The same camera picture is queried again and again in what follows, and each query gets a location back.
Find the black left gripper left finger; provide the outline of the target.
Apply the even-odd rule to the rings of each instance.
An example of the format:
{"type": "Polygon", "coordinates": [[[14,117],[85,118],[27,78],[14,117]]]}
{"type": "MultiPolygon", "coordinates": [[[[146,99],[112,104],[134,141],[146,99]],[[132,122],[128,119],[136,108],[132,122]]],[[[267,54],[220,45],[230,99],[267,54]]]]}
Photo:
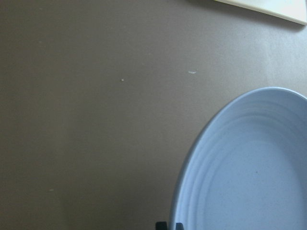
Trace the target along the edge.
{"type": "Polygon", "coordinates": [[[155,230],[167,230],[166,221],[158,221],[155,223],[155,230]]]}

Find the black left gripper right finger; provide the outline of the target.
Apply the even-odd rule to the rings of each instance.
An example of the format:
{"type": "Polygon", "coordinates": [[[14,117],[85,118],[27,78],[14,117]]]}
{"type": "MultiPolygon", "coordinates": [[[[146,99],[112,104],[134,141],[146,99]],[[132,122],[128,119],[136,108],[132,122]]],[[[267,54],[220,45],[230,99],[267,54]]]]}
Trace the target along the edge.
{"type": "Polygon", "coordinates": [[[183,223],[181,222],[176,223],[175,230],[184,230],[183,223]]]}

